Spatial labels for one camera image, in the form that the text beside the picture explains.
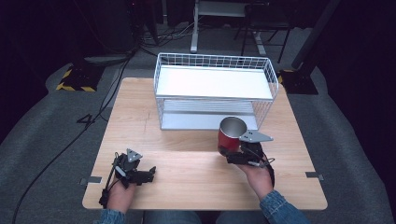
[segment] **wire basket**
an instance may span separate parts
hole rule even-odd
[[[154,92],[162,130],[217,130],[226,117],[258,130],[277,91],[268,58],[158,55]]]

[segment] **metal cup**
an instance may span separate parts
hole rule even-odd
[[[218,151],[225,156],[228,151],[236,152],[239,150],[240,140],[248,130],[246,123],[237,117],[228,117],[221,121],[219,127]]]

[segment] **person's hand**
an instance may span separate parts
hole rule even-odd
[[[270,173],[267,167],[260,168],[250,165],[236,165],[247,175],[247,182],[256,192],[261,201],[267,194],[274,190]]]
[[[131,206],[136,184],[129,184],[128,189],[126,189],[117,178],[113,179],[113,183],[114,185],[109,192],[107,209],[117,210],[126,214]]]

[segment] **table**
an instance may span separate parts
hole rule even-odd
[[[204,16],[226,16],[226,17],[245,17],[245,5],[247,3],[233,3],[233,2],[210,2],[195,0],[194,7],[194,28],[192,31],[191,39],[191,53],[196,53],[198,51],[198,17],[200,15]],[[265,56],[267,53],[262,44],[262,39],[260,38],[260,32],[253,33],[254,40],[257,44],[257,49],[261,56]]]
[[[262,143],[262,148],[276,159],[276,189],[299,209],[325,209],[327,201],[319,180],[306,176],[315,168],[282,87],[260,131],[275,138]],[[217,134],[161,131],[153,79],[125,78],[92,169],[92,176],[101,176],[102,182],[88,184],[84,207],[101,208],[98,200],[114,153],[131,148],[143,155],[138,170],[157,166],[153,182],[137,187],[132,209],[260,209],[245,174],[218,153]]]

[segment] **denim sleeve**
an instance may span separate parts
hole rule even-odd
[[[94,221],[93,224],[124,224],[125,215],[117,210],[103,209],[99,221]]]
[[[300,210],[288,203],[276,190],[273,190],[262,199],[260,208],[271,224],[310,223]]]

